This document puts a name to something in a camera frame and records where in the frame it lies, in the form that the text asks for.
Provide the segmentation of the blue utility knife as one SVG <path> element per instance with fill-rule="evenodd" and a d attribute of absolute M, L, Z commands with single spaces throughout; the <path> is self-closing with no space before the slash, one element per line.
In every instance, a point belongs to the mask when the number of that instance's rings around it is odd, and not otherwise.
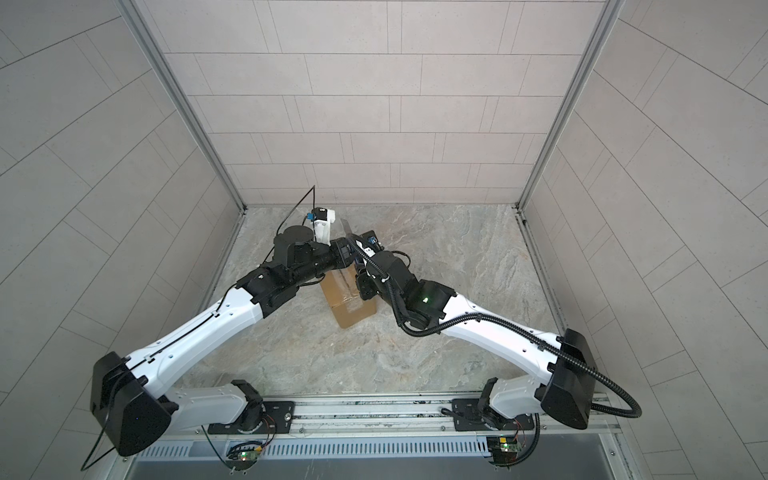
<path fill-rule="evenodd" d="M 340 222 L 350 249 L 356 253 L 359 253 L 360 246 L 357 243 L 357 235 L 352 231 L 349 222 L 345 218 L 341 218 Z"/>

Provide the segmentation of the brown cardboard express box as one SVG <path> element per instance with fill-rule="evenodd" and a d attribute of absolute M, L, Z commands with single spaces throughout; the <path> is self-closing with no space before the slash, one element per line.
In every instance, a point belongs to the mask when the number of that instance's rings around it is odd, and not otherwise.
<path fill-rule="evenodd" d="M 349 329 L 377 313 L 376 301 L 360 296 L 354 266 L 327 272 L 320 286 L 341 329 Z"/>

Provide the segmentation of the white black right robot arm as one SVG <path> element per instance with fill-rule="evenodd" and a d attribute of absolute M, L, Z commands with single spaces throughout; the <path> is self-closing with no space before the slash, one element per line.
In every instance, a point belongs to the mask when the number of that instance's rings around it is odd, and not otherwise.
<path fill-rule="evenodd" d="M 591 367 L 594 362 L 580 334 L 569 331 L 560 337 L 500 317 L 446 285 L 417 279 L 396 254 L 373 239 L 347 238 L 366 267 L 364 292 L 387 302 L 406 334 L 465 340 L 523 371 L 516 379 L 486 382 L 477 410 L 488 428 L 507 430 L 518 416 L 537 414 L 570 428 L 587 428 L 595 380 L 576 363 Z M 576 362 L 567 361 L 567 355 Z"/>

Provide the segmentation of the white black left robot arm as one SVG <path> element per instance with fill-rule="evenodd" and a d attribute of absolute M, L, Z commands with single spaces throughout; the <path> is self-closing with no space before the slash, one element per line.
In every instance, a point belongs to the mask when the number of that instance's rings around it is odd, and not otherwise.
<path fill-rule="evenodd" d="M 171 333 L 127 356 L 114 351 L 93 367 L 89 408 L 121 456 L 141 452 L 167 430 L 233 424 L 255 410 L 258 392 L 244 381 L 225 387 L 175 388 L 200 360 L 292 300 L 306 283 L 354 262 L 346 238 L 326 243 L 291 226 L 274 239 L 273 257 L 237 280 L 223 297 Z"/>

